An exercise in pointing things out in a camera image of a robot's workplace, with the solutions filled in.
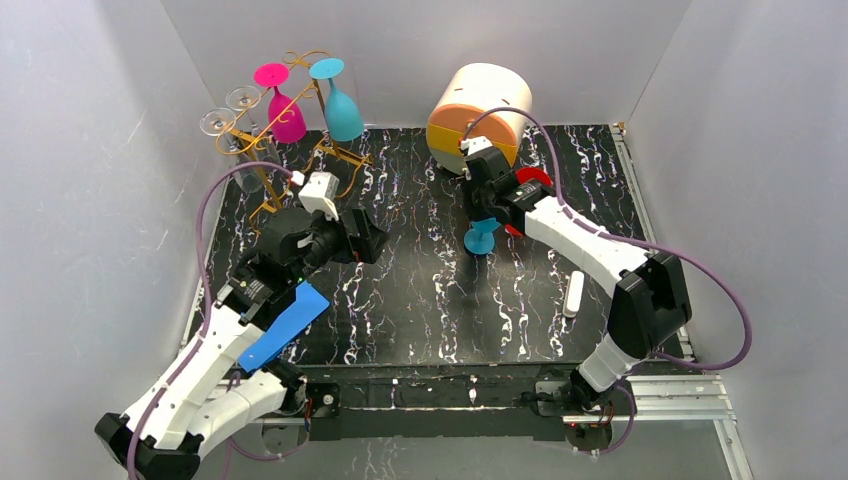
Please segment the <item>teal wine glass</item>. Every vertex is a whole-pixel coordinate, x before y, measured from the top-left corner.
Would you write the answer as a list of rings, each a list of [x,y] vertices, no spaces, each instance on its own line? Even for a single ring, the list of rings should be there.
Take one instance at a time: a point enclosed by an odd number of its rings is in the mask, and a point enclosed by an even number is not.
[[[336,86],[335,78],[345,68],[339,58],[325,58],[313,64],[309,74],[314,80],[325,80],[329,94],[325,99],[324,118],[332,140],[350,142],[365,130],[364,121],[355,101]]]
[[[494,232],[500,226],[501,224],[494,217],[472,221],[470,229],[463,237],[465,249],[475,256],[490,254],[495,247]]]

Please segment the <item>red plastic wine glass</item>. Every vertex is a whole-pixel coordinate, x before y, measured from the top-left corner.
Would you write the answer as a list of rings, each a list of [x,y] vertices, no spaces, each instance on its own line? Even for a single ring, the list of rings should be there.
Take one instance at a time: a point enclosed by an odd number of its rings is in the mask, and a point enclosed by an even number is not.
[[[551,177],[544,170],[536,167],[521,167],[516,171],[516,177],[521,184],[527,183],[531,180],[537,180],[547,187],[551,187],[553,184]],[[522,233],[516,230],[512,225],[505,225],[504,229],[511,236],[522,236]]]

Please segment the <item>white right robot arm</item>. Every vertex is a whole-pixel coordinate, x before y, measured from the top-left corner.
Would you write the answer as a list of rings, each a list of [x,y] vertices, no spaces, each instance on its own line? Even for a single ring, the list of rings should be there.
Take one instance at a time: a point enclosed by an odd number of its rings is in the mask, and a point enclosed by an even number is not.
[[[462,141],[460,151],[464,206],[473,224],[493,220],[513,227],[564,256],[609,295],[606,332],[569,376],[567,398],[589,407],[691,319],[681,260],[628,239],[606,238],[585,217],[566,212],[552,187],[520,181],[503,152],[484,137]]]

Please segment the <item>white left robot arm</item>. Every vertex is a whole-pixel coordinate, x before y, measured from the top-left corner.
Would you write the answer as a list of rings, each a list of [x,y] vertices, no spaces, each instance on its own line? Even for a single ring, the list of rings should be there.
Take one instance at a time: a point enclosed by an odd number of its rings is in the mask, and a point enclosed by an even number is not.
[[[330,262],[375,263],[388,240],[362,208],[271,216],[231,271],[204,321],[160,379],[95,433],[133,479],[190,479],[250,421],[308,409],[305,378],[281,352],[329,306],[308,281]]]

